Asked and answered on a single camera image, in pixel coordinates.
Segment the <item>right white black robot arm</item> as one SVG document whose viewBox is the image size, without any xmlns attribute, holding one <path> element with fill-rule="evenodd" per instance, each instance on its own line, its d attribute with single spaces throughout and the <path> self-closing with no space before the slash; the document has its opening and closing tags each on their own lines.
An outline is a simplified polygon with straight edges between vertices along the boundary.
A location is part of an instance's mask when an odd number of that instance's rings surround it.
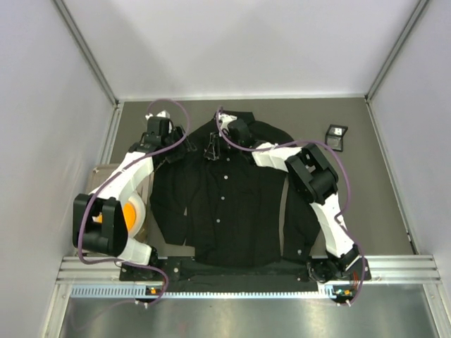
<svg viewBox="0 0 451 338">
<path fill-rule="evenodd" d="M 217 135 L 206 155 L 219 157 L 221 142 L 241 151 L 253 165 L 288 174 L 296 192 L 313 208 L 326 241 L 326 258 L 310 258 L 307 269 L 318 282 L 364 279 L 368 263 L 359 245 L 350 236 L 338 196 L 338 174 L 314 142 L 297 146 L 294 142 L 272 144 L 259 141 L 248 124 L 235 115 L 215 114 Z"/>
</svg>

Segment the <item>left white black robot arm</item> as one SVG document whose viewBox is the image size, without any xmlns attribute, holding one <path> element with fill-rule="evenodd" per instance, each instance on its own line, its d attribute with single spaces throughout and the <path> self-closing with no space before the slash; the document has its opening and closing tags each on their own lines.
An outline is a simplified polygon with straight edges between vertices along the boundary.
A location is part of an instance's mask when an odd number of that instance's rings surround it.
<svg viewBox="0 0 451 338">
<path fill-rule="evenodd" d="M 106 181 L 89 194 L 77 195 L 73 202 L 73 244 L 83 263 L 94 263 L 82 257 L 85 250 L 104 254 L 105 261 L 149 265 L 154 250 L 129 234 L 123 207 L 154 172 L 153 157 L 163 152 L 164 141 L 172 131 L 174 126 L 166 111 L 149 115 L 147 131 Z"/>
</svg>

